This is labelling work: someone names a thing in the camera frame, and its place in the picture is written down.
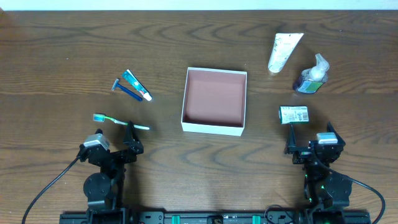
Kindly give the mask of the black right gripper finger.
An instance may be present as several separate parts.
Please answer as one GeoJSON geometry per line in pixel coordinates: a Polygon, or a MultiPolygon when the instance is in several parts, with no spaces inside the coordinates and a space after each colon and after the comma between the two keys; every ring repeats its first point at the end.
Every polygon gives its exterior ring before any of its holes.
{"type": "Polygon", "coordinates": [[[328,144],[340,144],[340,145],[344,145],[345,144],[345,141],[336,132],[336,130],[334,129],[334,127],[333,127],[333,125],[331,124],[330,121],[327,123],[326,130],[330,133],[329,137],[328,137],[328,141],[327,141],[328,144]]]}
{"type": "Polygon", "coordinates": [[[296,147],[296,137],[295,137],[295,133],[294,133],[294,126],[293,126],[293,124],[290,124],[289,136],[287,138],[285,148],[290,149],[293,147],[296,147]]]}

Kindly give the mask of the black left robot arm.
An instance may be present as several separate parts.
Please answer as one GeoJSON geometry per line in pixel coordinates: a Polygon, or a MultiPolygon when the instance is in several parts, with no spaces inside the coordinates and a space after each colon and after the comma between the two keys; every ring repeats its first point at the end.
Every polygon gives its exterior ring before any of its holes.
{"type": "Polygon", "coordinates": [[[121,206],[126,164],[136,162],[137,155],[144,152],[144,146],[136,134],[133,122],[127,123],[122,151],[110,151],[109,141],[98,129],[88,136],[77,155],[82,162],[98,166],[100,171],[90,175],[83,184],[91,211],[114,210],[121,206]]]}

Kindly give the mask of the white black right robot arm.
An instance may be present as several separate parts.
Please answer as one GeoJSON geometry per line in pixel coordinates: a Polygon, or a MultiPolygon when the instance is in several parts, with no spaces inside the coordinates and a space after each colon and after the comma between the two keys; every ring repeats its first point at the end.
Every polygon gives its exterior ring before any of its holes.
{"type": "Polygon", "coordinates": [[[296,144],[294,128],[290,127],[284,154],[291,154],[292,163],[303,166],[304,196],[310,201],[308,214],[338,211],[349,205],[352,182],[330,168],[345,145],[331,123],[327,124],[326,132],[318,133],[317,139],[309,141],[307,146],[296,144]]]}

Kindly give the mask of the white lotion tube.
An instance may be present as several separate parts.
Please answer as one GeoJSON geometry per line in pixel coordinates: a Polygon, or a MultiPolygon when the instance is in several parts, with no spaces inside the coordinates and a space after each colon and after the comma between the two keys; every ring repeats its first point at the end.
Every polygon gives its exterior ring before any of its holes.
{"type": "Polygon", "coordinates": [[[303,35],[304,33],[277,33],[275,35],[274,46],[268,63],[270,72],[279,73],[283,69],[303,35]]]}

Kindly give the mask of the green white soap box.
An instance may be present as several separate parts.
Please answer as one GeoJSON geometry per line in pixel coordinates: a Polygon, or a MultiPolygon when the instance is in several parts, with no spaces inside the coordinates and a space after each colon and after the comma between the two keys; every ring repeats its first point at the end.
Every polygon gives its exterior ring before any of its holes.
{"type": "Polygon", "coordinates": [[[280,106],[279,120],[281,124],[308,123],[307,106],[280,106]]]}

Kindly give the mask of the clear soap pump bottle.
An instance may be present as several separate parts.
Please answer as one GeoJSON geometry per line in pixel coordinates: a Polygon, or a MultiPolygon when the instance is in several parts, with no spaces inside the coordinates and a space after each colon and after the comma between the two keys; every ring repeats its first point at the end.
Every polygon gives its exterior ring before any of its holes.
{"type": "Polygon", "coordinates": [[[294,82],[293,89],[304,94],[314,94],[328,81],[330,65],[321,54],[315,55],[316,65],[301,72],[299,78],[294,82]]]}

